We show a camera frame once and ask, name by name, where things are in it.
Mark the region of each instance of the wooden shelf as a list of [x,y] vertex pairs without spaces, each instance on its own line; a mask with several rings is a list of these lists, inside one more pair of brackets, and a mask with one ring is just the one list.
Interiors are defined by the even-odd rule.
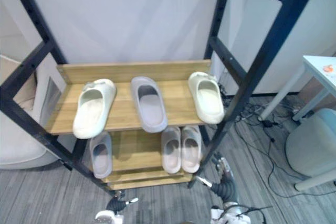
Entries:
[[127,189],[191,180],[183,170],[168,174],[162,168],[161,135],[143,130],[111,132],[113,172],[103,182]]
[[126,182],[126,183],[118,183],[110,185],[111,190],[121,190],[121,189],[130,189],[130,188],[138,188],[138,187],[146,187],[146,186],[159,186],[159,185],[167,185],[167,184],[176,184],[189,182],[192,179],[191,174],[187,174],[180,177],[169,177],[169,178],[159,178],[153,180],[143,180],[137,182]]
[[140,180],[150,180],[157,178],[169,178],[169,177],[181,177],[186,175],[182,170],[175,174],[169,174],[165,172],[162,168],[154,170],[145,170],[145,171],[127,171],[127,172],[113,172],[108,177],[103,178],[103,182],[120,184],[127,182],[136,182]]
[[[132,77],[130,74],[131,71],[135,72],[133,76],[142,74],[148,77],[156,77],[154,80],[157,82],[162,93],[168,125],[203,124],[196,114],[194,101],[188,88],[187,77],[194,71],[207,71],[208,65],[209,61],[207,60],[166,64],[117,65],[117,68],[115,65],[102,65],[100,67],[97,65],[74,65],[73,67],[72,65],[62,65],[59,67],[59,70],[68,82],[68,85],[49,119],[46,130],[55,135],[72,133],[72,123],[76,115],[77,101],[82,87],[86,81],[103,78],[101,72],[105,74],[105,78],[115,81],[117,86],[117,95],[110,110],[105,130],[124,131],[140,129],[140,121],[131,95],[130,81],[118,82],[127,80],[123,72],[120,76],[114,73],[113,78],[108,75],[109,69],[112,72],[116,71],[119,73],[121,66],[123,66],[123,71],[129,73],[127,76],[129,79]],[[174,66],[178,71],[182,71],[182,74],[178,74]],[[165,80],[159,77],[160,71],[162,72],[161,75],[166,78]]]
[[113,171],[161,167],[160,133],[143,130],[111,132]]
[[97,79],[111,79],[117,95],[104,130],[112,136],[113,172],[102,179],[112,190],[189,182],[192,174],[182,170],[166,173],[161,164],[161,133],[147,133],[131,95],[131,80],[152,78],[159,86],[170,126],[203,124],[188,87],[188,77],[196,71],[208,72],[210,60],[148,62],[126,64],[59,65],[67,83],[46,130],[55,135],[72,134],[77,102],[83,86]]

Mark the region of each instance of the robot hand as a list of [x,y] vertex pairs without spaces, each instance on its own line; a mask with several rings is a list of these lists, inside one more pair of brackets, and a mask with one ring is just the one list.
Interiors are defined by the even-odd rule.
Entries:
[[106,206],[106,210],[100,211],[96,214],[94,223],[99,224],[122,224],[124,220],[123,215],[119,215],[118,212],[123,210],[129,204],[137,202],[139,199],[134,198],[129,201],[119,200],[119,196],[122,194],[118,191],[115,196],[110,200]]
[[211,224],[250,224],[251,219],[241,213],[236,183],[227,160],[218,152],[214,156],[215,158],[212,159],[212,162],[216,165],[221,177],[220,183],[211,183],[205,178],[196,177],[223,201],[224,210],[219,208],[211,209]]

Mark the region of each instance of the slide sandal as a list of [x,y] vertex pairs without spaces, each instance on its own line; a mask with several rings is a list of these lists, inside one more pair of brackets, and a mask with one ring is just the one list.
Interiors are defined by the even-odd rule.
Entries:
[[108,79],[99,79],[84,86],[72,126],[76,138],[92,138],[103,131],[116,92],[116,86]]
[[179,127],[167,127],[161,134],[162,167],[167,173],[181,169],[181,131]]
[[167,117],[158,85],[148,77],[134,77],[131,90],[141,127],[150,133],[163,131]]
[[90,140],[93,174],[96,178],[105,178],[112,172],[111,142],[108,132],[103,132]]
[[200,167],[202,137],[198,126],[186,126],[182,129],[182,169],[195,173]]
[[199,119],[205,123],[216,124],[224,117],[221,93],[214,76],[194,72],[188,79]]

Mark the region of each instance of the white wall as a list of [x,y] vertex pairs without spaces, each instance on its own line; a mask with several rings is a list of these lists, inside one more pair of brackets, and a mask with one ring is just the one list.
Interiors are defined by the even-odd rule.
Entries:
[[27,41],[0,1],[0,53],[22,61],[30,53]]
[[202,59],[216,0],[36,0],[70,63]]
[[[281,3],[276,0],[228,0],[227,7],[218,36],[248,70]],[[279,91],[302,64],[302,55],[332,55],[336,51],[335,13],[335,0],[310,0],[254,93]],[[222,74],[217,57],[213,69],[217,76],[222,76],[227,93],[235,94],[238,87],[225,71]],[[299,91],[309,78],[309,75],[303,77],[291,91]]]
[[[3,0],[28,45],[40,38],[18,0]],[[202,59],[216,0],[36,0],[70,63]],[[228,0],[219,37],[247,70],[280,3]],[[336,1],[310,0],[255,93],[277,92],[301,57],[336,51]],[[214,72],[223,68],[214,59]],[[237,86],[228,74],[229,94]],[[308,77],[293,87],[299,91]]]

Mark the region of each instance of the white stool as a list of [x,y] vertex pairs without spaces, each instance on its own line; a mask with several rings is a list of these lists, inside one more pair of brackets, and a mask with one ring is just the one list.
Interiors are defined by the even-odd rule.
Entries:
[[286,155],[293,170],[311,178],[298,191],[336,179],[336,111],[321,109],[289,134]]

